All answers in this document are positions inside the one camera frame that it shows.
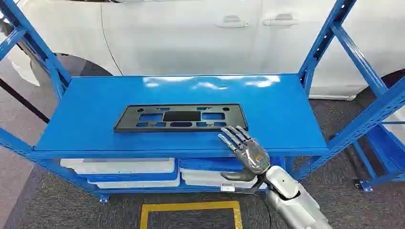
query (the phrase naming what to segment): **car door handle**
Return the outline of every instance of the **car door handle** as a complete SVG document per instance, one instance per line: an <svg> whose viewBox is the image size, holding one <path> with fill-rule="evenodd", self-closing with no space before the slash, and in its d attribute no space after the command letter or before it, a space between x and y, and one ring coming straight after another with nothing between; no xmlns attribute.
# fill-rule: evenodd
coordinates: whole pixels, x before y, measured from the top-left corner
<svg viewBox="0 0 405 229"><path fill-rule="evenodd" d="M215 25L221 28L244 28L248 27L249 23L241 20L238 15L226 15Z"/></svg>
<svg viewBox="0 0 405 229"><path fill-rule="evenodd" d="M263 24L267 26L291 26L297 25L298 20L294 19L290 13L280 13L273 19L264 19Z"/></svg>

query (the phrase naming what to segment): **robotic arm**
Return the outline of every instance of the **robotic arm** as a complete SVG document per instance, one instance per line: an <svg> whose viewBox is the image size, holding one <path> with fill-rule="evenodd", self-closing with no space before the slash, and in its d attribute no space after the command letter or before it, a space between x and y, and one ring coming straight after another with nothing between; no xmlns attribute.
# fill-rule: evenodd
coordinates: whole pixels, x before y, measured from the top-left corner
<svg viewBox="0 0 405 229"><path fill-rule="evenodd" d="M267 152L243 128L223 127L224 135L218 137L229 146L244 165L242 172L222 172L227 180L251 181L256 184L245 191L255 193L260 185L267 184L266 204L274 209L291 229L332 229L321 213L319 204L305 188L294 180L282 167L271 166Z"/></svg>

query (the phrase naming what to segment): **yellow floor marking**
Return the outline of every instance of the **yellow floor marking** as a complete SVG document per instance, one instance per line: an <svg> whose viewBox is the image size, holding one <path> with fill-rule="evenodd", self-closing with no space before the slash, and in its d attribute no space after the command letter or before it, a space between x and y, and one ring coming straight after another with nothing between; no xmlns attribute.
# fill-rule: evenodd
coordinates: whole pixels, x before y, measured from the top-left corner
<svg viewBox="0 0 405 229"><path fill-rule="evenodd" d="M235 229L242 228L242 218L238 201L218 201L218 202L201 202L201 203L182 203L182 204L144 204L140 216L140 229L148 228L148 215L153 211L189 211L205 209L225 209L234 210Z"/></svg>

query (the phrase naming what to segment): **robot finger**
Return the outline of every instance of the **robot finger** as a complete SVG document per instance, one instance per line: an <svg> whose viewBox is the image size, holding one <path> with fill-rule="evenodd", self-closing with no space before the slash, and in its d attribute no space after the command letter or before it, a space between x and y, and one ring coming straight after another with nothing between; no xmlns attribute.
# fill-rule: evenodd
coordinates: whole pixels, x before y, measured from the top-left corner
<svg viewBox="0 0 405 229"><path fill-rule="evenodd" d="M249 140L250 138L252 138L247 131L245 131L242 127L240 126L236 126L236 128L246 137L247 140Z"/></svg>
<svg viewBox="0 0 405 229"><path fill-rule="evenodd" d="M237 151L237 148L232 144L225 136L222 134L218 134L218 137L232 150L232 151Z"/></svg>
<svg viewBox="0 0 405 229"><path fill-rule="evenodd" d="M222 127L221 130L222 130L222 132L224 132L226 135L228 135L228 137L230 137L231 140L232 140L233 142L235 142L238 147L240 147L240 145L242 144L242 142L239 141L239 139L238 139L234 134L232 134L232 133L231 133L228 129L226 129L225 127Z"/></svg>
<svg viewBox="0 0 405 229"><path fill-rule="evenodd" d="M243 134L241 134L238 130L236 130L233 126L228 126L228 129L232 130L232 132L234 132L236 134L236 136L239 137L239 139L242 140L242 142L246 141L245 136L243 136Z"/></svg>

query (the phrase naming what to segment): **blue shelving unit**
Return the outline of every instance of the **blue shelving unit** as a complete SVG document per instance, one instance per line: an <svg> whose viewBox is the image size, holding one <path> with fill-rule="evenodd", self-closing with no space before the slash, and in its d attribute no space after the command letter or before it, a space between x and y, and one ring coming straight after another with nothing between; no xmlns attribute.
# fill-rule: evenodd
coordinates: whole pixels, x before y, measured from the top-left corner
<svg viewBox="0 0 405 229"><path fill-rule="evenodd" d="M183 182L178 187L100 189L89 184L86 177L60 166L57 160L234 157L214 132L114 133L113 126L128 104L238 103L247 119L249 133L268 151L272 161L286 167L295 179L303 179L405 104L405 80L388 90L341 26L354 3L354 0L336 1L298 73L71 77L15 3L0 0L1 11L15 28L0 45L0 57L17 42L25 43L48 72L60 101L36 146L29 146L3 129L0 129L0 144L100 196L102 202L113 193L217 192L218 187L188 186ZM313 72L334 37L377 99L332 140L325 142L308 94ZM5 82L0 81L0 86L30 106ZM35 113L47 122L42 113ZM295 156L311 157L292 171Z"/></svg>
<svg viewBox="0 0 405 229"><path fill-rule="evenodd" d="M353 143L371 177L369 180L359 180L357 186L371 192L374 186L386 182L405 181L405 145L382 124L370 130L365 137L384 171L382 175L377 175L360 145Z"/></svg>

